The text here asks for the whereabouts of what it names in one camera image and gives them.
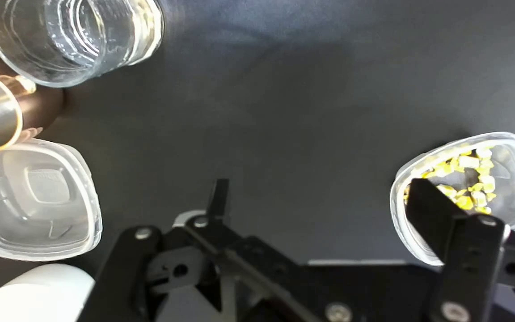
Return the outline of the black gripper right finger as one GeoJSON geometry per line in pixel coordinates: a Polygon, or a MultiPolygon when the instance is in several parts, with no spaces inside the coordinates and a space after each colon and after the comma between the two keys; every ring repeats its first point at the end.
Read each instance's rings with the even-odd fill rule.
{"type": "Polygon", "coordinates": [[[442,261],[428,302],[429,320],[488,322],[504,223],[488,214],[467,214],[426,178],[410,184],[408,218],[442,261]]]}

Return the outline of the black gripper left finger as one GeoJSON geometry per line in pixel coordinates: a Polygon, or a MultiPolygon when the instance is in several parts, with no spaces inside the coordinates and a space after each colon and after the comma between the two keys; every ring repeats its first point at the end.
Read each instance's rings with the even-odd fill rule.
{"type": "Polygon", "coordinates": [[[224,322],[354,322],[354,307],[311,271],[225,223],[229,182],[206,210],[163,232],[120,234],[86,303],[86,322],[156,322],[170,295],[197,291],[224,322]]]}

